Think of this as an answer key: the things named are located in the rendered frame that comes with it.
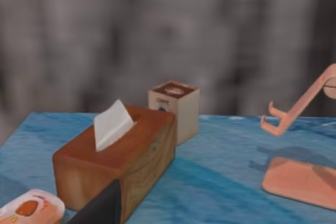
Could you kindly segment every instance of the small box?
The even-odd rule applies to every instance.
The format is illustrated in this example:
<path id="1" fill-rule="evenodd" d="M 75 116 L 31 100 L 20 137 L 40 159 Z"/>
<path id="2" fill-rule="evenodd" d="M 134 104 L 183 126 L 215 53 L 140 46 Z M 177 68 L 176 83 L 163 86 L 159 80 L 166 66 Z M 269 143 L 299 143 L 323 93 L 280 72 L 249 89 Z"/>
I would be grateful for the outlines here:
<path id="1" fill-rule="evenodd" d="M 125 107 L 136 124 L 112 145 L 96 152 L 92 125 L 54 153 L 57 195 L 67 208 L 81 210 L 117 179 L 125 223 L 173 160 L 174 114 Z"/>
<path id="2" fill-rule="evenodd" d="M 176 116 L 176 144 L 198 133 L 199 88 L 169 81 L 149 90 L 148 106 L 152 110 L 172 112 Z"/>

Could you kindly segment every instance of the black object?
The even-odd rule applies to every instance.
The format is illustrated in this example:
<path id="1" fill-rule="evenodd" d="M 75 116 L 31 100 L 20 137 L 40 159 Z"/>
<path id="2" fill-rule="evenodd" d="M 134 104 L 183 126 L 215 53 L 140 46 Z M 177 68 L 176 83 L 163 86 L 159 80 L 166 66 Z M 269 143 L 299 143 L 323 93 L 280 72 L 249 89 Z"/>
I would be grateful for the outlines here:
<path id="1" fill-rule="evenodd" d="M 120 224 L 120 218 L 120 182 L 119 180 L 114 180 L 69 220 L 67 224 Z"/>

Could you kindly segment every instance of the blue tablecloth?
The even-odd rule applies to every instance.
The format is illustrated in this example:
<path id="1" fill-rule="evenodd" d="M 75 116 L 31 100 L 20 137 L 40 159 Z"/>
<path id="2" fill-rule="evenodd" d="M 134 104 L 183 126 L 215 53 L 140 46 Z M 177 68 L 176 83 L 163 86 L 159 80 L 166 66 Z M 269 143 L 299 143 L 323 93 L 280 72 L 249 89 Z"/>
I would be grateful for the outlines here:
<path id="1" fill-rule="evenodd" d="M 51 156 L 94 116 L 32 113 L 0 147 L 0 205 L 32 188 L 55 194 Z M 335 211 L 270 195 L 260 185 L 273 156 L 336 168 L 336 118 L 299 118 L 282 137 L 261 130 L 260 117 L 199 120 L 199 134 L 177 148 L 128 224 L 335 223 Z"/>

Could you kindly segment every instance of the beige box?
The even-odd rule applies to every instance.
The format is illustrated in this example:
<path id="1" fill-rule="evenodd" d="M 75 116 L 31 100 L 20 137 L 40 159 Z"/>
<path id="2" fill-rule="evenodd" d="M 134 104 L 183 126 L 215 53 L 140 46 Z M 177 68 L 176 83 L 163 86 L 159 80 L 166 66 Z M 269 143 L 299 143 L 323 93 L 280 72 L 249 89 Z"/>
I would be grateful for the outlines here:
<path id="1" fill-rule="evenodd" d="M 152 110 L 172 112 L 176 116 L 176 144 L 182 144 L 198 133 L 199 88 L 169 81 L 148 92 Z"/>

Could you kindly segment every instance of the blurry background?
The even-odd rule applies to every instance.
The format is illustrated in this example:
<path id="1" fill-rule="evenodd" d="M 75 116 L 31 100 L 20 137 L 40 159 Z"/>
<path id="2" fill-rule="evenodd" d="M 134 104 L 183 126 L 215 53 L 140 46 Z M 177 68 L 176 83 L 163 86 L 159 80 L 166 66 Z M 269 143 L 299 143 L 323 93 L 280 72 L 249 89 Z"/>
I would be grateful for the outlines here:
<path id="1" fill-rule="evenodd" d="M 0 142 L 31 111 L 146 106 L 167 80 L 203 114 L 287 110 L 336 62 L 335 18 L 336 0 L 0 0 Z"/>

